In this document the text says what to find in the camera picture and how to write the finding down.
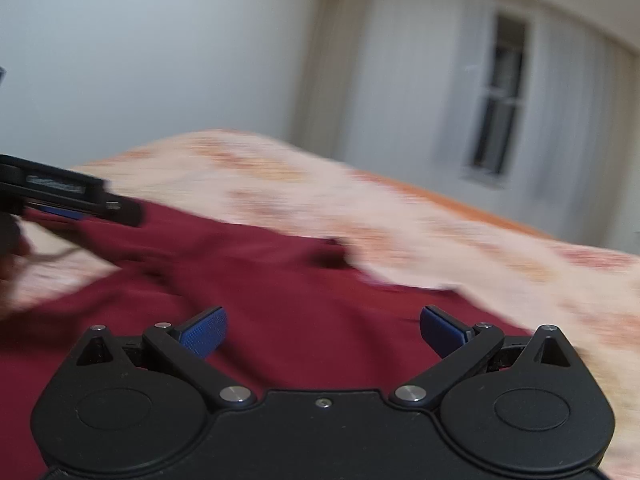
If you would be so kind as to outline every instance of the bedspread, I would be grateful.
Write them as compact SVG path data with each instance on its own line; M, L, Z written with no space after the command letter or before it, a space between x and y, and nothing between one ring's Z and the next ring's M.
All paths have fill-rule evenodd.
M243 132L184 134L76 170L110 180L114 192L201 216L341 238L351 263L380 280L453 287L532 330L559 325L616 413L604 471L612 480L640 479L640 258L471 221L383 179ZM5 295L4 315L114 270L23 227L35 254Z

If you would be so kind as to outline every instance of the maroon shirt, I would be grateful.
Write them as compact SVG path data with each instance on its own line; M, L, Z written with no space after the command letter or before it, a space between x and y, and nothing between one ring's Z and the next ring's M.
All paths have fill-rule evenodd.
M374 282L334 240L292 237L145 203L142 227L62 219L114 274L0 322L2 477L35 479L45 466L31 409L67 352L92 324L139 335L210 306L228 315L225 341L207 361L261 394L278 388L388 392L438 361L418 316L436 304L468 324L524 334L453 291ZM47 221L51 216L34 214Z

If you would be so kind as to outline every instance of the metal screw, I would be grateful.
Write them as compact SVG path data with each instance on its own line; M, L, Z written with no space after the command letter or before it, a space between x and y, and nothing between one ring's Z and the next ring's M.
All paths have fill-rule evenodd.
M331 399L317 399L316 400L316 406L318 408L322 408L322 409L326 409L328 407L330 407L334 402Z
M220 398L226 402L245 402L251 397L251 390L244 386L227 386L220 390Z
M407 402L418 402L427 396L426 390L415 384L400 386L395 393L398 399L406 400Z

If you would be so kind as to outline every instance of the blue textured pad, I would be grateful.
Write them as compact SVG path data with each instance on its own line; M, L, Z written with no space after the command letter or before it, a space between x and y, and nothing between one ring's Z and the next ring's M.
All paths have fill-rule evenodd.
M62 209L60 207L51 207L48 205L36 206L37 209L45 213L51 213L53 215L64 216L66 218L73 218L74 220L81 220L85 214L79 211L71 211L69 209Z
M426 307L420 313L420 335L443 359L466 343L464 332Z
M183 330L178 342L204 359L224 341L225 335L226 312L219 308Z

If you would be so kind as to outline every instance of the black handheld device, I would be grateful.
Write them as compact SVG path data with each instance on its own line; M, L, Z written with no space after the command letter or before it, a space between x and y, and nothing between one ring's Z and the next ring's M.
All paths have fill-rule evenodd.
M92 215L139 225L140 204L107 192L105 184L87 174L0 155L0 255L12 250L19 234L8 214L22 215L25 206L70 218Z
M225 330L221 308L142 336L86 330L32 413L43 480L605 480L613 413L556 326L504 336L425 307L442 360L387 398L257 399L202 359Z

